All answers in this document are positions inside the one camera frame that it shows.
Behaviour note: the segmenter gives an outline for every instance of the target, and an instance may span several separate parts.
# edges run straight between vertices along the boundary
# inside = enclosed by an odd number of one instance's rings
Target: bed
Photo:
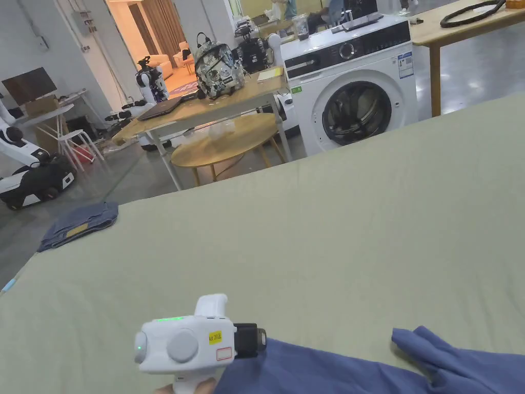
[[[120,207],[0,296],[5,393],[145,394],[143,322],[224,292],[234,322],[413,369],[393,327],[525,354],[525,95]]]

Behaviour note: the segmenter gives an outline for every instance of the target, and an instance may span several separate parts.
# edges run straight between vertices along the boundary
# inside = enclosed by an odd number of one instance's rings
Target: gray floor
[[[412,10],[423,12],[449,0],[419,0]],[[525,89],[525,24],[485,34],[442,49],[442,108],[452,112],[482,101],[507,96]],[[419,119],[431,116],[428,49],[414,47]],[[295,158],[305,156],[300,137],[290,141]],[[278,158],[268,148],[272,163]],[[217,166],[222,171],[231,162]],[[42,235],[60,212],[96,201],[130,201],[175,191],[170,176],[157,153],[145,153],[138,145],[108,157],[110,170],[100,165],[89,168],[86,175],[59,199],[11,212],[0,203],[0,288],[27,262]],[[9,175],[19,165],[0,156],[0,176]],[[241,162],[219,176],[219,179],[258,171],[264,164],[256,153],[246,154]],[[203,183],[211,182],[206,169],[199,170]],[[193,187],[189,170],[180,170],[186,187]]]

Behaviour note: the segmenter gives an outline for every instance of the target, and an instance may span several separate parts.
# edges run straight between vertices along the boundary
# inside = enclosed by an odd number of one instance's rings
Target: hand
[[[208,380],[199,383],[195,389],[195,394],[213,394],[216,385],[217,381],[214,378],[209,378]],[[167,385],[157,389],[153,394],[174,394],[173,385]]]

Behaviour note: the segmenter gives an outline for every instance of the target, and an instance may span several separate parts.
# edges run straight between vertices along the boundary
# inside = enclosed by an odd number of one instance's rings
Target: green indicator light
[[[169,322],[171,320],[182,320],[184,317],[168,317],[166,319],[158,319],[157,322]]]

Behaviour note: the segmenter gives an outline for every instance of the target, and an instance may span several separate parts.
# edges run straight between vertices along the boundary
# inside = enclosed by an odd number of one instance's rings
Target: washing machine knob
[[[354,54],[354,46],[350,43],[343,43],[339,47],[339,56],[341,56],[344,60],[350,60]]]

